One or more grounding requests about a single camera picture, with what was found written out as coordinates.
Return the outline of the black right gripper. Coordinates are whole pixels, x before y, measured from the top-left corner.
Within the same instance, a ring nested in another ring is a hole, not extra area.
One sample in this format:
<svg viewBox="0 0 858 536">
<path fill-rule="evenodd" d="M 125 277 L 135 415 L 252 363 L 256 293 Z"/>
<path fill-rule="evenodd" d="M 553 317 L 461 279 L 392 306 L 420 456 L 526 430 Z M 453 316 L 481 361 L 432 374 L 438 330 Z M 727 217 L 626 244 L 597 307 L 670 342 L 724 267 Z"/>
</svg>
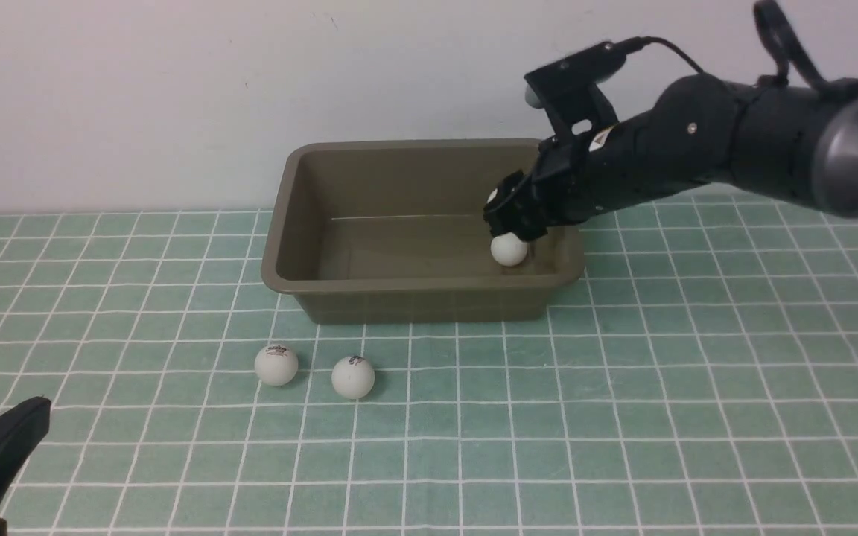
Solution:
<svg viewBox="0 0 858 536">
<path fill-rule="evenodd" d="M 544 140 L 528 174 L 517 170 L 498 183 L 496 200 L 483 220 L 491 237 L 539 240 L 551 226 L 575 226 L 610 211 L 630 208 L 705 185 L 704 171 L 692 170 L 670 152 L 687 143 L 687 128 L 657 132 L 652 112 L 640 113 L 568 143 Z"/>
</svg>

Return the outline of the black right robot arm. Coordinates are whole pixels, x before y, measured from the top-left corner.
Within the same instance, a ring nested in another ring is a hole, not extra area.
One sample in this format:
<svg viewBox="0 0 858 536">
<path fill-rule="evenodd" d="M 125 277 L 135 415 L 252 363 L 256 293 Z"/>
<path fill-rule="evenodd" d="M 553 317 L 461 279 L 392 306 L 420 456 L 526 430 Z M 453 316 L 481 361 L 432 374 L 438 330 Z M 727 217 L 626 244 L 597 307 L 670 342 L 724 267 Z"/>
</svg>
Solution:
<svg viewBox="0 0 858 536">
<path fill-rule="evenodd" d="M 500 181 L 483 219 L 492 235 L 532 241 L 711 184 L 858 218 L 858 94 L 684 76 L 650 111 L 543 143 L 529 172 Z"/>
</svg>

